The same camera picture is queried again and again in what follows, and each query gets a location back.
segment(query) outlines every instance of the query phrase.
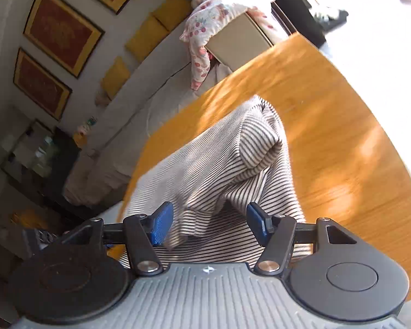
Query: black circular disc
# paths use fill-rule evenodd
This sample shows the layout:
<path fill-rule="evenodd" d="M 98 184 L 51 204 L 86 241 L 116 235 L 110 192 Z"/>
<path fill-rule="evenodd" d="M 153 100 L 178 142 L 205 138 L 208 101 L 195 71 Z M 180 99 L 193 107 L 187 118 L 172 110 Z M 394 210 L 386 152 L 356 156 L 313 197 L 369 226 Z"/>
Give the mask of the black circular disc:
<path fill-rule="evenodd" d="M 113 306 L 128 273 L 115 259 L 88 246 L 57 246 L 24 262 L 9 281 L 16 309 L 37 322 L 70 324 Z"/>
<path fill-rule="evenodd" d="M 406 272 L 370 246 L 329 245 L 299 261 L 289 287 L 305 307 L 347 322 L 395 313 L 409 288 Z"/>

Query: round wooden tabletop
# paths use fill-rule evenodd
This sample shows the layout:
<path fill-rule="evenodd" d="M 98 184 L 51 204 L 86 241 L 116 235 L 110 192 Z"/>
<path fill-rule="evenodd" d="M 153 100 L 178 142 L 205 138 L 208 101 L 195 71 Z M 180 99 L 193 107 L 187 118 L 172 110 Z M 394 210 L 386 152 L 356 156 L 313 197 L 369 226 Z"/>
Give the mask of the round wooden tabletop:
<path fill-rule="evenodd" d="M 153 134 L 124 204 L 142 174 L 254 94 L 269 101 L 284 123 L 307 221 L 331 217 L 397 261 L 411 281 L 408 171 L 358 94 L 299 34 L 238 69 Z"/>

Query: gray gripper base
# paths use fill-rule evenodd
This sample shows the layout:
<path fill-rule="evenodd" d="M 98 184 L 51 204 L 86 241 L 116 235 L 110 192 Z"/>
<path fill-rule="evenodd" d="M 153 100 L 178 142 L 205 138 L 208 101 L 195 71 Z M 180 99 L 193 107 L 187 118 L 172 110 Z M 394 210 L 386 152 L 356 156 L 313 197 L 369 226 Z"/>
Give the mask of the gray gripper base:
<path fill-rule="evenodd" d="M 162 274 L 138 279 L 123 300 L 96 319 L 57 326 L 22 318 L 12 328 L 405 329 L 405 326 L 395 317 L 366 324 L 331 322 L 317 317 L 294 302 L 280 280 L 257 276 L 245 263 L 173 263 Z"/>

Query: floor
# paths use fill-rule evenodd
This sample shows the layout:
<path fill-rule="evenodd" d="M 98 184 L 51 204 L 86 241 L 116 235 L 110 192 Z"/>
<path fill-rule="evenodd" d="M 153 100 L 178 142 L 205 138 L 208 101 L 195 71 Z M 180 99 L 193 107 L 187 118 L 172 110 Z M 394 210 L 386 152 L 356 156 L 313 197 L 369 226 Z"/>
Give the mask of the floor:
<path fill-rule="evenodd" d="M 371 109 L 411 174 L 411 5 L 317 0 L 349 12 L 321 48 Z M 411 301 L 400 318 L 411 328 Z"/>

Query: striped shirt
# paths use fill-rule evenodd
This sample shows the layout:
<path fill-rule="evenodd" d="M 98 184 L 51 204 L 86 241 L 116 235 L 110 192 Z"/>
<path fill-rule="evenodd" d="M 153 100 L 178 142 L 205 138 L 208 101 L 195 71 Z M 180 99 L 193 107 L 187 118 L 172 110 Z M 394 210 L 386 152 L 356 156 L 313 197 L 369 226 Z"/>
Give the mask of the striped shirt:
<path fill-rule="evenodd" d="M 248 203 L 268 214 L 305 217 L 294 191 L 286 135 L 276 111 L 255 95 L 144 174 L 125 216 L 152 214 L 164 201 L 174 218 L 164 246 L 170 262 L 248 262 L 263 251 L 245 221 Z M 311 253 L 296 245 L 294 256 Z M 121 257 L 129 267 L 126 254 Z"/>

